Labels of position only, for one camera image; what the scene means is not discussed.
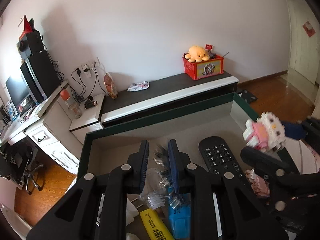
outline plush octopus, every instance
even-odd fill
[[[201,62],[209,60],[208,53],[200,46],[192,46],[189,49],[189,53],[184,56],[189,62]]]

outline desk drawer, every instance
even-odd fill
[[[10,145],[14,145],[16,142],[22,140],[23,138],[26,137],[26,134],[24,133],[24,131],[21,131],[20,133],[18,133],[16,136],[14,136],[12,139],[10,139],[8,141],[8,143]]]
[[[39,128],[33,130],[28,134],[28,136],[40,147],[44,147],[46,145],[57,142],[58,140],[55,138],[53,133],[49,131],[44,125]]]
[[[60,141],[47,145],[43,147],[42,150],[67,171],[73,174],[78,173],[79,160],[74,157]]]

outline red storage box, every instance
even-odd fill
[[[208,61],[190,63],[183,55],[184,72],[193,80],[223,74],[223,57],[216,55]]]

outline baseboard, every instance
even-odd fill
[[[287,74],[287,70],[285,71],[281,71],[281,72],[278,72],[278,73],[274,73],[274,74],[271,74],[271,75],[268,75],[268,76],[263,76],[263,77],[260,77],[260,78],[255,78],[255,79],[252,79],[252,80],[248,80],[248,81],[244,81],[244,82],[241,82],[239,83],[239,86],[246,86],[246,85],[249,85],[251,83],[255,83],[257,81],[262,81],[262,80],[265,80],[265,79],[269,79],[269,78],[272,78],[272,77],[278,77],[278,76],[282,76],[284,74]]]

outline silver screw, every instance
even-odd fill
[[[85,176],[84,176],[84,179],[85,180],[92,180],[93,179],[93,174],[92,173],[87,173]]]
[[[284,170],[283,170],[283,169],[276,170],[276,175],[277,175],[278,177],[283,176],[283,175],[284,175]]]
[[[123,165],[121,166],[121,169],[122,169],[123,171],[128,171],[128,170],[131,169],[131,166],[130,166],[130,164],[123,164]]]
[[[278,201],[276,204],[275,204],[275,208],[276,210],[278,211],[283,211],[285,209],[285,203],[283,201]]]
[[[226,179],[233,179],[233,173],[231,173],[231,172],[226,172],[225,174],[224,174],[224,177],[226,178]]]
[[[189,163],[189,164],[187,165],[187,168],[188,168],[189,170],[195,170],[195,169],[197,168],[197,165],[195,165],[194,163]]]

